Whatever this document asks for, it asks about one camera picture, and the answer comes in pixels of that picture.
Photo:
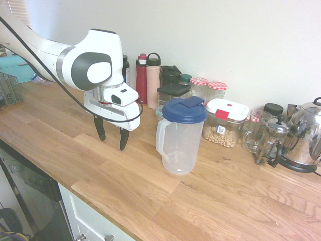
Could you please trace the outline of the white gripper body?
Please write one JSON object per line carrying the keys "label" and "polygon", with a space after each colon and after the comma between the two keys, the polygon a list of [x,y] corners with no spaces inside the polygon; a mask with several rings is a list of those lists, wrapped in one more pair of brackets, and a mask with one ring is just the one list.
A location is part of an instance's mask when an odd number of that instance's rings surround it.
{"label": "white gripper body", "polygon": [[136,102],[127,106],[116,104],[101,104],[93,96],[92,91],[84,93],[84,106],[96,116],[108,119],[112,124],[133,131],[140,125],[139,106]]}

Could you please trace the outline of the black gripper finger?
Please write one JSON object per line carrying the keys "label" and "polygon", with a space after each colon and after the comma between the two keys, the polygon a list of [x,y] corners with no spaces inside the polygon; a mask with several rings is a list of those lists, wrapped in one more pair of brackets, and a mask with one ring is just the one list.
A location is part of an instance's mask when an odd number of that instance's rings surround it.
{"label": "black gripper finger", "polygon": [[98,136],[101,141],[104,141],[106,139],[106,133],[103,125],[103,119],[99,116],[94,115],[94,124],[98,133]]}
{"label": "black gripper finger", "polygon": [[120,150],[123,151],[126,147],[130,131],[120,127]]}

